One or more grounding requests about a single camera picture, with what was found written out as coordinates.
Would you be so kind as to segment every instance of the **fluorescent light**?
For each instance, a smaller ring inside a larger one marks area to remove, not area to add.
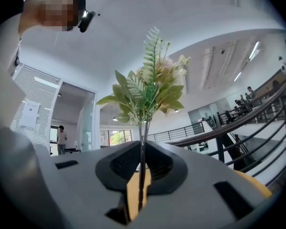
[[[237,80],[237,78],[240,76],[240,74],[241,74],[241,72],[237,75],[237,77],[234,79],[234,81],[236,81],[236,80]]]
[[[51,82],[45,81],[45,80],[43,80],[43,79],[40,79],[40,78],[38,78],[38,77],[36,77],[36,76],[34,76],[34,80],[37,81],[37,82],[39,82],[39,83],[45,84],[45,85],[47,85],[47,86],[51,86],[51,87],[54,87],[54,88],[58,88],[58,85],[55,85],[55,84],[53,84],[53,83],[51,83]]]
[[[255,44],[255,46],[254,46],[254,48],[253,48],[253,50],[252,50],[252,53],[250,54],[249,60],[251,60],[251,58],[252,58],[252,56],[253,56],[253,54],[254,54],[254,52],[256,51],[256,49],[257,49],[258,46],[259,46],[259,41],[256,42],[256,44]]]

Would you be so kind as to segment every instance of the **white shirt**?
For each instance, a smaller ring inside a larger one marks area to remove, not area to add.
[[[20,44],[20,17],[17,14],[0,25],[0,128],[10,127],[25,97],[7,72]]]
[[[57,136],[58,136],[57,144],[66,144],[67,134],[64,131],[60,132],[60,130],[58,130],[57,131]]]

